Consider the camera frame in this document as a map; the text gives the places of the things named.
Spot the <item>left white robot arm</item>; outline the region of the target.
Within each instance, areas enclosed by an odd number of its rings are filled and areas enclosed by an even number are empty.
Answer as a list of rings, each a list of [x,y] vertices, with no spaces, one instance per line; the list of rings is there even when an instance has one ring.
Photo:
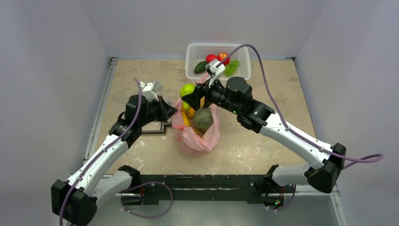
[[[141,182],[140,172],[130,166],[121,167],[107,180],[104,174],[141,136],[143,126],[153,121],[168,121],[177,109],[161,96],[147,99],[133,95],[109,131],[100,148],[74,174],[57,180],[51,187],[52,211],[59,216],[59,225],[66,220],[76,226],[86,226],[98,207],[120,191],[144,193],[144,186],[156,189],[164,186],[173,200],[171,189],[164,183]]]

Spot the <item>yellow orange fake fruit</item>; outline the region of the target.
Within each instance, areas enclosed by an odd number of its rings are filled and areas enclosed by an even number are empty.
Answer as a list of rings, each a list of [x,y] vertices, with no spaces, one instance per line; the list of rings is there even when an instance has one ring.
[[[189,118],[193,118],[194,115],[195,115],[195,113],[196,113],[196,111],[195,111],[193,108],[190,108],[190,109],[186,110],[186,115],[187,115]]]

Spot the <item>pink printed plastic bag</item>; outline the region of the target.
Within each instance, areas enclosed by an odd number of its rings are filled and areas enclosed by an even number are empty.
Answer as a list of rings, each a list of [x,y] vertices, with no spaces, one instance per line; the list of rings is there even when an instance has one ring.
[[[214,123],[202,136],[199,136],[192,126],[185,125],[181,112],[183,102],[180,98],[175,101],[174,107],[177,109],[177,113],[172,116],[171,123],[172,128],[175,130],[175,140],[180,145],[181,152],[195,154],[212,151],[217,146],[220,138],[221,119],[217,106],[215,104],[210,106]]]

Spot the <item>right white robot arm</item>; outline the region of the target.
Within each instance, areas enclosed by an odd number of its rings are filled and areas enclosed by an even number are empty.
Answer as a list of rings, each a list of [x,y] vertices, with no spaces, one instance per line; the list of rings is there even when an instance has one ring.
[[[269,137],[303,160],[305,165],[275,166],[264,179],[265,188],[271,192],[286,185],[310,185],[323,192],[332,192],[343,170],[344,160],[339,155],[346,154],[346,148],[337,143],[331,145],[306,134],[288,122],[271,107],[252,96],[252,87],[241,77],[231,77],[224,87],[219,80],[210,80],[195,85],[194,91],[182,97],[193,109],[216,105],[237,116],[244,128]]]

